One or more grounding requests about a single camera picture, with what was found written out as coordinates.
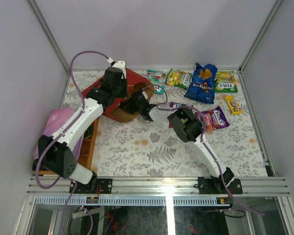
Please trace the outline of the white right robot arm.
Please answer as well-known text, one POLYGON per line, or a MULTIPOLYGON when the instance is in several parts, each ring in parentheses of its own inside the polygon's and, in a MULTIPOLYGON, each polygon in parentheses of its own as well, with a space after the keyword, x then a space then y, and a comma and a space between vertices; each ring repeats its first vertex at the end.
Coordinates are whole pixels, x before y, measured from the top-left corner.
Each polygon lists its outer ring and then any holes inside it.
POLYGON ((128 100, 123 101, 120 108, 129 114, 138 113, 147 121, 168 122, 176 135, 183 142, 191 143, 198 155, 205 160, 205 165, 214 180, 214 189, 219 193, 225 193, 231 188, 234 173, 210 146, 205 136, 208 123, 197 108, 187 105, 169 108, 165 107, 164 103, 151 104, 143 90, 135 92, 128 100))

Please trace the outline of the teal Fox's mint blossom bag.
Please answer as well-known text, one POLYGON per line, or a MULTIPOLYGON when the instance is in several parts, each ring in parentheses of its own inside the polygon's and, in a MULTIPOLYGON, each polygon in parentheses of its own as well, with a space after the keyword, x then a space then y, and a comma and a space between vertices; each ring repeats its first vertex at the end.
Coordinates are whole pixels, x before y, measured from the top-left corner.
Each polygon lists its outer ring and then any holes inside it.
POLYGON ((163 70, 147 70, 147 80, 154 84, 155 94, 164 94, 164 84, 167 74, 163 70))

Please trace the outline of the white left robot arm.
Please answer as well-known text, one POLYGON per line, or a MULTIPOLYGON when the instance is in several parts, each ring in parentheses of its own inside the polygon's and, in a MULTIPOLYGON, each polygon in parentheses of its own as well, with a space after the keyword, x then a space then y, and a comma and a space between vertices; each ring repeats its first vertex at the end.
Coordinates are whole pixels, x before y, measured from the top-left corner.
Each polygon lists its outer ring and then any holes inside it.
POLYGON ((86 193, 97 189, 96 174, 77 162, 73 150, 86 129, 95 119, 114 104, 117 98, 125 98, 127 92, 126 68, 122 61, 108 67, 103 78, 82 97, 82 105, 71 118, 50 136, 38 140, 41 166, 64 179, 79 182, 86 193))

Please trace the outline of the purple Fox's berries candy bag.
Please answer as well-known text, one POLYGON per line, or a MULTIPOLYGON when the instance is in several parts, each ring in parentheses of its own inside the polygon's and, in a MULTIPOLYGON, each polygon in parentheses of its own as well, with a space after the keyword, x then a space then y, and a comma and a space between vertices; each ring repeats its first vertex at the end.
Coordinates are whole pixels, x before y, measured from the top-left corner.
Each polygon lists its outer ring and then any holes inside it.
POLYGON ((206 131, 223 129, 230 126, 220 106, 212 110, 203 111, 202 114, 206 123, 206 131))

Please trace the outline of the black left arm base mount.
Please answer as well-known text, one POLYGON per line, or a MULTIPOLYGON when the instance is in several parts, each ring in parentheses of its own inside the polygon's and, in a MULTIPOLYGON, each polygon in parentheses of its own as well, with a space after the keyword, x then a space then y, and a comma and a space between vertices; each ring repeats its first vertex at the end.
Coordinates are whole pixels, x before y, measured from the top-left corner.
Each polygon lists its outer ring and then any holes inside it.
POLYGON ((111 194, 113 180, 92 178, 88 184, 77 183, 74 193, 78 194, 111 194))

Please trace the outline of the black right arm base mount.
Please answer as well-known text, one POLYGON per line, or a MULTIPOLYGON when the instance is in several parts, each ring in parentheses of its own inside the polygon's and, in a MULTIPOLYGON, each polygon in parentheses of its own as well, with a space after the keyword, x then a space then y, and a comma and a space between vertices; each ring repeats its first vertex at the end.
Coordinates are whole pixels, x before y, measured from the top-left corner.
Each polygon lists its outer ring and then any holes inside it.
MULTIPOLYGON (((227 194, 220 178, 198 177, 197 184, 200 194, 227 194)), ((239 179, 234 179, 228 186, 232 194, 243 194, 243 188, 239 179)))

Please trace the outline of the red paper bag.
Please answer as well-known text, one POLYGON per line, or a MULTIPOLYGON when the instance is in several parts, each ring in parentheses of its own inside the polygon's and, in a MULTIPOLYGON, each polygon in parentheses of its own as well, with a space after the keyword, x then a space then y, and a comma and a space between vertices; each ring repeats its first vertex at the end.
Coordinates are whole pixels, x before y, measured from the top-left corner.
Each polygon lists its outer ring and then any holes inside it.
POLYGON ((138 113, 129 114, 126 113, 124 110, 122 110, 119 105, 123 101, 127 101, 131 95, 138 91, 140 88, 143 88, 144 86, 150 85, 151 83, 142 75, 139 75, 138 73, 126 69, 126 76, 127 76, 127 92, 129 97, 126 98, 116 98, 114 103, 110 105, 102 114, 103 116, 106 116, 107 118, 110 118, 112 120, 115 120, 117 122, 131 122, 133 119, 135 119, 138 115, 138 113))

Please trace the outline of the aluminium frame rail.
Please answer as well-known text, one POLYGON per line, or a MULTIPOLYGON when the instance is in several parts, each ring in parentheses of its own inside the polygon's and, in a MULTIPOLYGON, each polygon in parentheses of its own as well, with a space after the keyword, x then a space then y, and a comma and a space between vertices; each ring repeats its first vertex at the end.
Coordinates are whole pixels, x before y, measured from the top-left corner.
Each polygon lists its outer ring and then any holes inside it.
MULTIPOLYGON (((166 192, 174 196, 198 195, 212 192, 209 179, 197 177, 110 177, 111 195, 163 195, 166 192)), ((231 184, 231 192, 238 197, 283 197, 290 196, 290 190, 283 177, 238 177, 239 183, 231 184)), ((27 188, 28 195, 68 195, 71 187, 69 180, 60 179, 50 189, 40 188, 31 177, 27 188)))

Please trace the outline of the wooden tray box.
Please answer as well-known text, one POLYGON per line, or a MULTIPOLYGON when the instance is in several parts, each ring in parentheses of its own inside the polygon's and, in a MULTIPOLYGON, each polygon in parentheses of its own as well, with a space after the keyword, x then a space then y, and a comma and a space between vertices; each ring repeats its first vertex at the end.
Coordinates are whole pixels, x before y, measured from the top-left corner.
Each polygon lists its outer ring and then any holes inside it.
POLYGON ((77 162, 88 169, 91 168, 92 164, 92 155, 94 153, 96 142, 98 121, 99 118, 97 118, 84 132, 84 137, 80 144, 80 152, 77 158, 77 162))

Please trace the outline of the floral patterned table mat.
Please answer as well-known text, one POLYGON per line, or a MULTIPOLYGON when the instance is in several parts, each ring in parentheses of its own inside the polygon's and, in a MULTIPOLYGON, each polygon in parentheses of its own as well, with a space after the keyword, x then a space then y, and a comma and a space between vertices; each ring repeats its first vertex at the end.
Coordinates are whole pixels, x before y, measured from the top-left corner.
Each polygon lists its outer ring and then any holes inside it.
MULTIPOLYGON (((166 86, 167 94, 155 94, 151 103, 171 102, 193 105, 201 111, 220 107, 229 126, 206 132, 218 157, 238 177, 267 175, 249 110, 242 90, 234 93, 242 113, 231 113, 225 94, 218 93, 213 104, 187 99, 179 87, 166 86)), ((168 123, 148 122, 140 117, 119 123, 99 118, 91 169, 99 176, 198 177, 209 170, 192 145, 182 142, 168 123)))

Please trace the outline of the blue Doritos chip bag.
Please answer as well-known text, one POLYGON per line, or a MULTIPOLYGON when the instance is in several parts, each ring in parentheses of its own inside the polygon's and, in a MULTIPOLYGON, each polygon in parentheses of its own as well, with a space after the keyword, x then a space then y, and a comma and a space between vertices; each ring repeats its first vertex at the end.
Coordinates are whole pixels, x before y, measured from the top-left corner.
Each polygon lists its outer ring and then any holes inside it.
POLYGON ((191 83, 185 93, 185 97, 205 104, 213 104, 215 99, 215 77, 217 67, 212 64, 205 66, 195 63, 191 83))

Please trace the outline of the small yellow snack packet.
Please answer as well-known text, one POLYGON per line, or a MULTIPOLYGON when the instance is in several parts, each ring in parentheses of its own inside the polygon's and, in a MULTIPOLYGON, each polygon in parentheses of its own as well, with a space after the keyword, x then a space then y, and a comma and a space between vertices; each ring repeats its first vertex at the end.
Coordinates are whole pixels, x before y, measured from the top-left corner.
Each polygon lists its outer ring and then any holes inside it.
POLYGON ((238 102, 235 100, 234 96, 228 95, 224 98, 224 100, 226 101, 233 115, 239 115, 243 112, 239 107, 238 102))

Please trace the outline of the pink purple folded cloth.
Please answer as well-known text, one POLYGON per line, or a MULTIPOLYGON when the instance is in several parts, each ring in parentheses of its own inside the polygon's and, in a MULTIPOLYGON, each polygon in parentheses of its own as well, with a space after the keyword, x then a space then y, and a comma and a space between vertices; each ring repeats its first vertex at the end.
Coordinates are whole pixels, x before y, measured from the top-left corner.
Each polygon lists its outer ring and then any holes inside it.
MULTIPOLYGON (((72 107, 52 110, 52 112, 49 115, 45 129, 43 131, 43 135, 50 136, 51 134, 53 134, 60 127, 62 127, 71 118, 73 114, 74 109, 72 107)), ((76 143, 74 150, 72 151, 76 160, 78 160, 80 155, 83 136, 84 135, 81 136, 79 141, 76 143)))

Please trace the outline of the green Fox's spring tea candy bag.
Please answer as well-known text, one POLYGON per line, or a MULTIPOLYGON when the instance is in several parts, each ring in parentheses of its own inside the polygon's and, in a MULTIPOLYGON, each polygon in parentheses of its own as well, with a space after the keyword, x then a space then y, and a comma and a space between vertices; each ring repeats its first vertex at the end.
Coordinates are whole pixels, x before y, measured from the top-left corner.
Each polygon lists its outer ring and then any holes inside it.
POLYGON ((216 93, 237 93, 234 71, 218 71, 215 77, 216 93))

